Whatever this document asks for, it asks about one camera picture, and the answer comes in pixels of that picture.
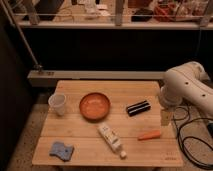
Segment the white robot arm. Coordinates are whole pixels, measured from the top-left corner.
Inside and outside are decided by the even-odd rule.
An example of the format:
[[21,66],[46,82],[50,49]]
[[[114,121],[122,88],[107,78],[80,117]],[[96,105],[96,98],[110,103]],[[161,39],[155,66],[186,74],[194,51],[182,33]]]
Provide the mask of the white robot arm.
[[213,116],[213,88],[202,82],[205,76],[204,67],[195,61],[170,68],[164,73],[164,85],[158,93],[162,126],[170,123],[174,109],[183,99]]

